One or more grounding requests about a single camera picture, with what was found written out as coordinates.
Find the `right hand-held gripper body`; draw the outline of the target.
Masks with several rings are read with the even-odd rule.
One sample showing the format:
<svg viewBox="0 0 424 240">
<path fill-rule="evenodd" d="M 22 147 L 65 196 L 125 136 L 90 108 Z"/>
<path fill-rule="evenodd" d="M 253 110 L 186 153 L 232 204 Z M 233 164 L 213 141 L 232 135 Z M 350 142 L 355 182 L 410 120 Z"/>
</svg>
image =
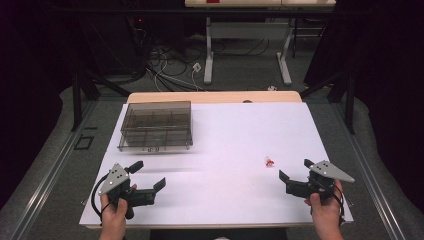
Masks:
<svg viewBox="0 0 424 240">
<path fill-rule="evenodd" d="M 309 169 L 307 182 L 289 180 L 286 193 L 296 197 L 308 198 L 313 193 L 318 193 L 322 200 L 331 198 L 334 194 L 334 180 L 354 183 L 355 179 L 342 171 L 329 161 L 314 163 Z"/>
</svg>

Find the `aluminium floor rail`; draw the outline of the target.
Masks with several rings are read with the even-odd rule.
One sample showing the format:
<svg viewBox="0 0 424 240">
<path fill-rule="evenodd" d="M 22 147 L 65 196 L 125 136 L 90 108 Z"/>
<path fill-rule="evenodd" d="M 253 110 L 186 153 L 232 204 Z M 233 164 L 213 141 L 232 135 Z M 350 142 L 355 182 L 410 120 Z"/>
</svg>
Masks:
<svg viewBox="0 0 424 240">
<path fill-rule="evenodd" d="M 357 136 L 352 134 L 345 126 L 345 115 L 342 107 L 338 104 L 332 104 L 331 108 L 337 118 L 337 121 L 343 127 L 344 134 L 347 136 L 350 146 L 353 148 L 355 164 L 390 240 L 405 240 L 405 235 L 389 205 L 388 199 L 384 195 L 384 192 L 382 191 L 378 180 L 369 165 L 368 158 L 361 148 Z"/>
<path fill-rule="evenodd" d="M 65 167 L 74 147 L 76 146 L 77 140 L 80 138 L 84 126 L 87 120 L 91 117 L 92 112 L 94 111 L 97 105 L 96 101 L 89 101 L 82 112 L 82 120 L 80 125 L 76 128 L 75 131 L 71 131 L 59 152 L 59 155 L 56 157 L 53 165 L 50 169 L 43 175 L 43 178 L 36 188 L 35 192 L 32 194 L 29 199 L 24 212 L 19 218 L 17 225 L 12 231 L 10 240 L 25 240 L 33 223 L 37 219 L 43 205 L 48 199 L 54 185 L 57 182 L 63 168 Z"/>
</svg>

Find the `black metal stand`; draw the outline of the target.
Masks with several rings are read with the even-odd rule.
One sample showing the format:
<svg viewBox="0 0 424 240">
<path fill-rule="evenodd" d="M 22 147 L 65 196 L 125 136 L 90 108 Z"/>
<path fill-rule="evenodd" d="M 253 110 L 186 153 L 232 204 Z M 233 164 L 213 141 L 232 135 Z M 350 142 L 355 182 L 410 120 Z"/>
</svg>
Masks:
<svg viewBox="0 0 424 240">
<path fill-rule="evenodd" d="M 345 98 L 344 124 L 351 134 L 354 134 L 353 113 L 355 96 L 355 77 L 349 73 L 337 72 L 325 78 L 316 85 L 310 86 L 300 93 L 301 98 L 305 98 L 312 93 L 322 89 L 327 85 L 332 85 L 327 95 L 329 103 L 340 103 Z"/>
<path fill-rule="evenodd" d="M 123 97 L 128 97 L 130 95 L 130 92 L 128 90 L 119 87 L 118 85 L 112 83 L 103 76 L 92 72 L 91 70 L 76 72 L 72 78 L 72 97 L 74 113 L 74 120 L 72 126 L 73 131 L 77 130 L 83 120 L 81 93 L 84 93 L 89 101 L 97 101 L 100 97 L 100 92 L 96 87 L 96 82 L 103 84 L 107 88 L 120 94 Z"/>
</svg>

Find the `person's right hand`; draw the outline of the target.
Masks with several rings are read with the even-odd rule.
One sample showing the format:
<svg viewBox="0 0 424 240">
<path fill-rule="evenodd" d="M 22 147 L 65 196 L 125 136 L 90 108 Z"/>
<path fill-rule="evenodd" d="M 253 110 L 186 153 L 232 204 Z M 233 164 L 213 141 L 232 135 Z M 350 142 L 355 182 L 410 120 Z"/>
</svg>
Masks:
<svg viewBox="0 0 424 240">
<path fill-rule="evenodd" d="M 316 231 L 323 235 L 336 233 L 340 228 L 340 204 L 338 202 L 342 196 L 341 182 L 334 181 L 336 198 L 332 197 L 322 202 L 318 193 L 313 193 L 304 202 L 311 207 L 312 220 Z"/>
</svg>

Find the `person's left hand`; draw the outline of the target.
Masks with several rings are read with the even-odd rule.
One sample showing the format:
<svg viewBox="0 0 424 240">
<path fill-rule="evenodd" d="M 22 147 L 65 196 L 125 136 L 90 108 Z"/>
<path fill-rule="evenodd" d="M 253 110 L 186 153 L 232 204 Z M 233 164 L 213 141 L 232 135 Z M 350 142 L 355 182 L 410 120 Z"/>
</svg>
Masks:
<svg viewBox="0 0 424 240">
<path fill-rule="evenodd" d="M 102 212 L 102 231 L 101 234 L 112 234 L 115 236 L 125 236 L 126 218 L 125 214 L 128 208 L 127 201 L 118 200 L 118 205 L 109 205 L 107 195 L 100 197 Z"/>
</svg>

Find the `black equipment with red light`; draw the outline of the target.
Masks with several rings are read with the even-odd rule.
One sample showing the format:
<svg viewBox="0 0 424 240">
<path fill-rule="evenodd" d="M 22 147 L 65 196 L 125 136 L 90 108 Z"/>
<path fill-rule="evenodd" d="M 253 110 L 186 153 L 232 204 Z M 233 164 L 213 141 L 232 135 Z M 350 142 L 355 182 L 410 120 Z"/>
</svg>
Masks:
<svg viewBox="0 0 424 240">
<path fill-rule="evenodd" d="M 125 17 L 89 15 L 81 17 L 80 24 L 103 75 L 146 73 L 146 61 L 137 51 Z"/>
</svg>

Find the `white-legged desk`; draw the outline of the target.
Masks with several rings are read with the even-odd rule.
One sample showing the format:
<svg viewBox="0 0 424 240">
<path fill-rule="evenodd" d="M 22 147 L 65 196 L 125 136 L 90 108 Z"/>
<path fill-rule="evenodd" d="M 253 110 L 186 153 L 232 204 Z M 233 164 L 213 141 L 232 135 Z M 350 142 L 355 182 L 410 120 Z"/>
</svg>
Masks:
<svg viewBox="0 0 424 240">
<path fill-rule="evenodd" d="M 205 0 L 185 0 L 185 6 L 197 10 L 332 10 L 335 0 L 220 0 L 219 4 L 207 4 Z M 214 51 L 213 39 L 280 39 L 282 50 L 276 54 L 284 85 L 292 84 L 286 56 L 292 38 L 293 20 L 283 17 L 283 22 L 271 18 L 264 22 L 247 20 L 217 20 L 206 18 L 206 63 L 204 83 L 212 82 Z"/>
</svg>

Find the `black chair frame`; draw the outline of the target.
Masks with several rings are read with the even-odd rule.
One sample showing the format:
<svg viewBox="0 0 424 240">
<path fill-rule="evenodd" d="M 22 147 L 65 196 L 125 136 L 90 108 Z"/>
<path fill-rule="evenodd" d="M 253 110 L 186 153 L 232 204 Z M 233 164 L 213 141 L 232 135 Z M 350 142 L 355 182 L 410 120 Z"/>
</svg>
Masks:
<svg viewBox="0 0 424 240">
<path fill-rule="evenodd" d="M 299 39 L 319 38 L 327 26 L 327 20 L 315 18 L 295 18 L 292 25 L 292 57 L 296 57 Z"/>
</svg>

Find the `transparent grey compartment box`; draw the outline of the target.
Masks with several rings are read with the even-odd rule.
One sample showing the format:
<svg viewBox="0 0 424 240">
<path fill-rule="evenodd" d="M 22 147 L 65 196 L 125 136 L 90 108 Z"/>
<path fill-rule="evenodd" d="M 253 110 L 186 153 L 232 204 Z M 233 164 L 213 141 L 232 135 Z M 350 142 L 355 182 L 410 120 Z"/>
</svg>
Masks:
<svg viewBox="0 0 424 240">
<path fill-rule="evenodd" d="M 131 103 L 120 132 L 120 151 L 189 150 L 193 145 L 191 102 Z"/>
</svg>

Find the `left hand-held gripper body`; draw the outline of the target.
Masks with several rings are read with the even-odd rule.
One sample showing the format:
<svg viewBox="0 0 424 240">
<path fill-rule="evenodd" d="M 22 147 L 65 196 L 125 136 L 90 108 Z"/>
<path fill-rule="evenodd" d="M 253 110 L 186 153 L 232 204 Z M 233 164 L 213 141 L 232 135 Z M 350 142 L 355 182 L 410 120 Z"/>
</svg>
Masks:
<svg viewBox="0 0 424 240">
<path fill-rule="evenodd" d="M 130 186 L 130 173 L 127 173 L 119 163 L 115 163 L 112 169 L 97 183 L 102 187 L 97 189 L 99 196 L 107 195 L 109 205 L 118 205 L 119 199 L 127 201 L 128 208 L 125 218 L 130 220 L 134 217 L 134 207 L 153 205 L 156 192 L 151 189 L 134 189 Z"/>
</svg>

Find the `dark curtain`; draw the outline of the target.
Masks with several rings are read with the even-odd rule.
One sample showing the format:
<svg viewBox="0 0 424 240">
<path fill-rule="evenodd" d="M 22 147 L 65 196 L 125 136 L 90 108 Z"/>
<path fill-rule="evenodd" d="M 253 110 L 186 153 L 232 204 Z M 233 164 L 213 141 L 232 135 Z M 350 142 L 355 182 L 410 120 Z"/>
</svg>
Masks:
<svg viewBox="0 0 424 240">
<path fill-rule="evenodd" d="M 35 0 L 0 0 L 0 209 L 56 126 L 70 75 Z"/>
<path fill-rule="evenodd" d="M 377 149 L 405 196 L 424 213 L 424 0 L 335 0 L 304 78 L 355 77 Z"/>
</svg>

